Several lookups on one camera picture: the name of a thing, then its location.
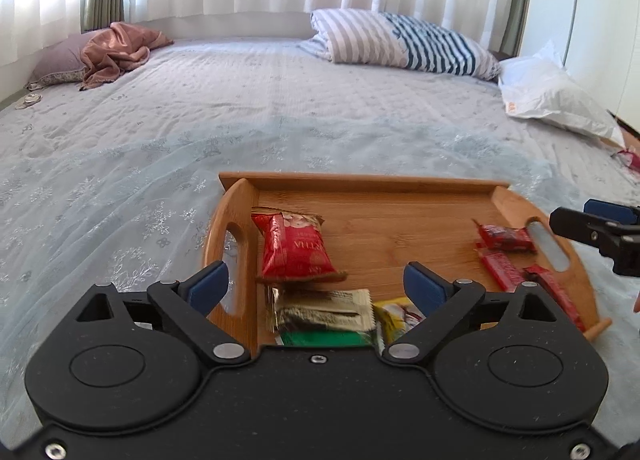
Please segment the red chocolate bar packet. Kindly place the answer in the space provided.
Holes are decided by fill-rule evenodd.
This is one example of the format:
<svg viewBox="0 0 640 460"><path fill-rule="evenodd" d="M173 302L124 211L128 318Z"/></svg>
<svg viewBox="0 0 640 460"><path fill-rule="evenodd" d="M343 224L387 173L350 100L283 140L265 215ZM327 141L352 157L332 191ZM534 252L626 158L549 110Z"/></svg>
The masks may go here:
<svg viewBox="0 0 640 460"><path fill-rule="evenodd" d="M552 296L556 304L562 308L566 316L581 332L586 331L582 317L579 315L575 304L564 288L556 281L550 270L535 264L525 267L524 272L527 279L540 284Z"/></svg>

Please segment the white pillow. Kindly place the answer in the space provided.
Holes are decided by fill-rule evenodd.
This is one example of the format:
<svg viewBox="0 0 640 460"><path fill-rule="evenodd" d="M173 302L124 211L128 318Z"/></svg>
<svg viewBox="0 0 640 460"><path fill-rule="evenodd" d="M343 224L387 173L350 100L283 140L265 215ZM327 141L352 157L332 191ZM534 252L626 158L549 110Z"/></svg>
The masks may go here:
<svg viewBox="0 0 640 460"><path fill-rule="evenodd" d="M500 62L498 87L513 119L538 120L623 148L620 127L562 65L551 41L532 56Z"/></svg>

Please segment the striped pillow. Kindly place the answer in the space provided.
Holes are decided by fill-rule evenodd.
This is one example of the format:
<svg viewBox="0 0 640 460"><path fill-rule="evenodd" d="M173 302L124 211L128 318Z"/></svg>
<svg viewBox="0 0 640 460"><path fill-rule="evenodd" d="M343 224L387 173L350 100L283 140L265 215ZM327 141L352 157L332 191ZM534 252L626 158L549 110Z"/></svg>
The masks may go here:
<svg viewBox="0 0 640 460"><path fill-rule="evenodd" d="M461 33L391 12L324 8L311 13L316 34L299 43L306 53L334 64L498 78L498 59Z"/></svg>

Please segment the small red item bedside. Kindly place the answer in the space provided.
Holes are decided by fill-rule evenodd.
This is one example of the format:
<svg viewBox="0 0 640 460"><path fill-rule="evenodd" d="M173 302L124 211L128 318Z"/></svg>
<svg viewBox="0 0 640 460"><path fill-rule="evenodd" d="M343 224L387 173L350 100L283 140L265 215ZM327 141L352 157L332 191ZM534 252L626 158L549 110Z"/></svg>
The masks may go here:
<svg viewBox="0 0 640 460"><path fill-rule="evenodd" d="M617 151L613 156L614 159L620 161L623 166L629 168L636 173L640 172L640 156L630 150Z"/></svg>

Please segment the light blue bedspread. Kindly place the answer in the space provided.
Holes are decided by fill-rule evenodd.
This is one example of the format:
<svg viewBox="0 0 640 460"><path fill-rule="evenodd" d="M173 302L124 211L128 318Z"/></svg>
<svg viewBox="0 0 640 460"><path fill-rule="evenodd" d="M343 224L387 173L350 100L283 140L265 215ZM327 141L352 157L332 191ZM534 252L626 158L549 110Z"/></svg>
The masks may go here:
<svg viewBox="0 0 640 460"><path fill-rule="evenodd" d="M498 87L314 58L293 41L180 42L94 90L1 113L1 438L38 428L32 352L93 284L200 267L224 171L504 180L544 211L635 204L612 150L506 116Z"/></svg>

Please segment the red square wafer packet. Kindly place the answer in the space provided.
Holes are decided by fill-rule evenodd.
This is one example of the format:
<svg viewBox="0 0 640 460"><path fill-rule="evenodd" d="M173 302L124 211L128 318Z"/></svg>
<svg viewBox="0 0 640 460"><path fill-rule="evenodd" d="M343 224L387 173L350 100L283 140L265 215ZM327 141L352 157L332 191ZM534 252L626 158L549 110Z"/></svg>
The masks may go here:
<svg viewBox="0 0 640 460"><path fill-rule="evenodd" d="M503 292L514 292L525 280L522 272L511 262L506 254L489 249L477 249L480 258L488 274Z"/></svg>

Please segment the small object near pillow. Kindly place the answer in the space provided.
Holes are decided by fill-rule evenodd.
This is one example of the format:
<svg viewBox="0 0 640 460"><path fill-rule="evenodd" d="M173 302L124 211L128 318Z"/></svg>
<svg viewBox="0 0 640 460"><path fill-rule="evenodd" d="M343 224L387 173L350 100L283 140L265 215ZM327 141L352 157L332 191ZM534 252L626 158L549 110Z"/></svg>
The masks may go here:
<svg viewBox="0 0 640 460"><path fill-rule="evenodd" d="M24 110L41 102L42 96L37 93L29 93L24 95L15 105L16 110Z"/></svg>

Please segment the pink crumpled cloth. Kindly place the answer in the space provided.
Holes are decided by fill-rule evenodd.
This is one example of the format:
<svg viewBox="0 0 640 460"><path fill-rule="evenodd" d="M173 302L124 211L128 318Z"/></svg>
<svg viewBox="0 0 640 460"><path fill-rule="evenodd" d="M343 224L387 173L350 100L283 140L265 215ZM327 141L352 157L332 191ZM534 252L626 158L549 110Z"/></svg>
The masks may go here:
<svg viewBox="0 0 640 460"><path fill-rule="evenodd" d="M96 32L80 51L80 60L85 65L80 89L92 90L115 82L122 74L144 66L152 50L173 42L159 30L112 22L108 28Z"/></svg>

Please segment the gold snack packet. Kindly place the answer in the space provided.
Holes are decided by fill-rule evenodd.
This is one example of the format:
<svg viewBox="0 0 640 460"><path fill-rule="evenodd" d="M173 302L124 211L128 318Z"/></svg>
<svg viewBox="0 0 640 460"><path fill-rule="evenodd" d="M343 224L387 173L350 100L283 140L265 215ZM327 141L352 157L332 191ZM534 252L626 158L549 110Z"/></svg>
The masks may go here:
<svg viewBox="0 0 640 460"><path fill-rule="evenodd" d="M322 291L269 287L268 314L268 322L274 332L369 332L375 328L367 289Z"/></svg>

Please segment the yellow snack packet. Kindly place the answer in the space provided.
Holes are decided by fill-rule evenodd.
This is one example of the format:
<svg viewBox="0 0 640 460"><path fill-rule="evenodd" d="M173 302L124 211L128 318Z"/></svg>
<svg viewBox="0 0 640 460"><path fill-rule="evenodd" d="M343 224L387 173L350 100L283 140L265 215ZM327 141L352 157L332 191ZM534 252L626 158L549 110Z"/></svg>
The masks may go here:
<svg viewBox="0 0 640 460"><path fill-rule="evenodd" d="M393 344L409 330L420 324L424 315L410 298L393 298L372 304L375 318L376 342L382 353L386 346Z"/></svg>

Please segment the purple pillow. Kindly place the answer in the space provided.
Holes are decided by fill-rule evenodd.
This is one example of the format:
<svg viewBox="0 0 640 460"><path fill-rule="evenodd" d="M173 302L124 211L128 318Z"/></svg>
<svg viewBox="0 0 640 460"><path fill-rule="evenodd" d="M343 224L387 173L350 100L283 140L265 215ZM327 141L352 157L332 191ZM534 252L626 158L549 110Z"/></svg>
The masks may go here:
<svg viewBox="0 0 640 460"><path fill-rule="evenodd" d="M48 47L32 70L26 88L40 90L56 84L81 82L86 65L82 62L80 53L98 33L100 30L73 34L66 40Z"/></svg>

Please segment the red puffy snack bag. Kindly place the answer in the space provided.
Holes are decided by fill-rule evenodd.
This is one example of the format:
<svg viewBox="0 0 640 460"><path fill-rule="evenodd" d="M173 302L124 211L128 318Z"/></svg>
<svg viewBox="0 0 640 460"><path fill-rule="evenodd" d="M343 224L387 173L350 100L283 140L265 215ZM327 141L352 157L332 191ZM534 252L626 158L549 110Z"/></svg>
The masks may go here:
<svg viewBox="0 0 640 460"><path fill-rule="evenodd" d="M263 284L340 282L347 272L336 269L324 245L317 214L254 206L250 218L264 239Z"/></svg>

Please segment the green snack packet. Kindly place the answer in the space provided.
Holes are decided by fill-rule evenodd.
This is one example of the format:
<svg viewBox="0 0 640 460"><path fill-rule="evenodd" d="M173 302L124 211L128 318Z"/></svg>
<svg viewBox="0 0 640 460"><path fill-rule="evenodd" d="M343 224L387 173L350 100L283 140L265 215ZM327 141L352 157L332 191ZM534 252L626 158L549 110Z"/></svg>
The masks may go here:
<svg viewBox="0 0 640 460"><path fill-rule="evenodd" d="M333 330L297 330L283 331L276 337L282 346L292 347L360 347L370 346L367 333Z"/></svg>

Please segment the wooden serving tray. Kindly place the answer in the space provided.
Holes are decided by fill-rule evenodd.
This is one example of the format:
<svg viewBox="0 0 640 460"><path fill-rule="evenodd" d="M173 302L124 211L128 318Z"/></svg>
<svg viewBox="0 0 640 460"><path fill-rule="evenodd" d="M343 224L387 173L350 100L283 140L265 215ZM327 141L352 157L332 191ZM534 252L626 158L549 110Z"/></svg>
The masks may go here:
<svg viewBox="0 0 640 460"><path fill-rule="evenodd" d="M224 195L210 223L203 262L224 255L224 239L238 245L231 307L208 318L250 352L271 344L262 270L262 237L250 218L255 206L323 217L322 236L335 268L348 273L342 290L367 289L375 301L404 293L402 272L420 262L448 279L469 278L487 290L495 281L480 264L477 223L524 227L548 223L533 203L491 180L347 174L225 172Z"/></svg>

